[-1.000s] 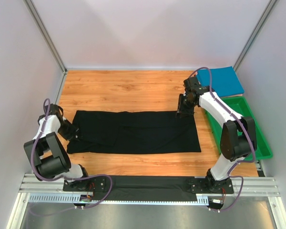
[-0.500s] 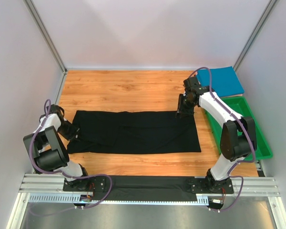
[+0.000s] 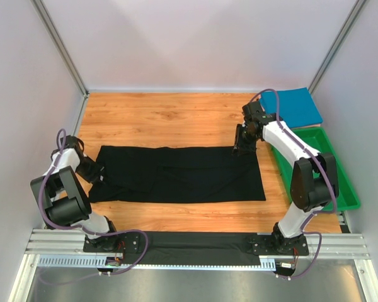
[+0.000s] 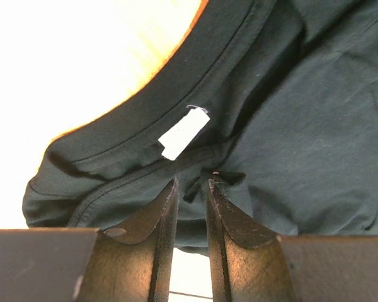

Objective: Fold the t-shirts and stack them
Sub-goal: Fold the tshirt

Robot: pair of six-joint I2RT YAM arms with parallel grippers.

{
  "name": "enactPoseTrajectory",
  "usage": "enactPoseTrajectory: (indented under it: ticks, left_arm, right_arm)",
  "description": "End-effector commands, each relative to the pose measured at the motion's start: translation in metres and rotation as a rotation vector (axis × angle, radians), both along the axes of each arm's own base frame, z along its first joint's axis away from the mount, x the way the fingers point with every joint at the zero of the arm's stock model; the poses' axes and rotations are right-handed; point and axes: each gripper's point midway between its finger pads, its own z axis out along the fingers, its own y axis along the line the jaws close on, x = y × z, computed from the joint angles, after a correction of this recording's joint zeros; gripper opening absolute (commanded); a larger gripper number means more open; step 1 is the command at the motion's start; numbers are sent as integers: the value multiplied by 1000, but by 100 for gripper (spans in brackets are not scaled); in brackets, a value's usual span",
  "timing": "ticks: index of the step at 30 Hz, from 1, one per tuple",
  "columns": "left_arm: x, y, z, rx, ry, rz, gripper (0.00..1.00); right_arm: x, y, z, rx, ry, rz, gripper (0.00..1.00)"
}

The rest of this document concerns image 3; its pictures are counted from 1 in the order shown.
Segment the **black t-shirt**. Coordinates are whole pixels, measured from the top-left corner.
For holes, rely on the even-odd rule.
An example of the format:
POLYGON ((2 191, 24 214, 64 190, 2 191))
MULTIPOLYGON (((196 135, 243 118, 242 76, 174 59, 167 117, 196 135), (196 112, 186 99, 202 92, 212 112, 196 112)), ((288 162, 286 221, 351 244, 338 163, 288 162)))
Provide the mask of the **black t-shirt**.
POLYGON ((92 203, 218 203, 265 201, 255 154, 232 147, 102 146, 96 159, 104 180, 89 190, 92 203))

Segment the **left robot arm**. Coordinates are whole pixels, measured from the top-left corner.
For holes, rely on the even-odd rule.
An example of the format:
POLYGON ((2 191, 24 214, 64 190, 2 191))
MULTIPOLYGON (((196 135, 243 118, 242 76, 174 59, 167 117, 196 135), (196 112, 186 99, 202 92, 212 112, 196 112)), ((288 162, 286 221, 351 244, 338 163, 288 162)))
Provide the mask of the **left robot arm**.
POLYGON ((46 226, 58 230, 79 230, 89 247, 115 252, 120 247, 114 224, 92 210, 78 177, 90 184, 102 184, 104 167, 84 153, 78 137, 59 138, 51 164, 30 187, 46 226))

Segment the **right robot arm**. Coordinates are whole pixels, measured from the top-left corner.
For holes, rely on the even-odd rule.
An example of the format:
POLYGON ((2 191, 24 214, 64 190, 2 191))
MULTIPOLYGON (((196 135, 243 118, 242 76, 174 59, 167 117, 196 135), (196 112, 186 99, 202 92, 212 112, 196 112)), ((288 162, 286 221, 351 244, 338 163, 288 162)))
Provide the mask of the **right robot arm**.
POLYGON ((233 152, 255 152, 257 141, 278 150, 292 168, 290 197, 285 216, 267 237, 268 248, 286 254, 301 243, 306 225, 339 195, 336 158, 303 142, 277 114, 267 114, 259 101, 242 107, 244 121, 236 127, 233 152))

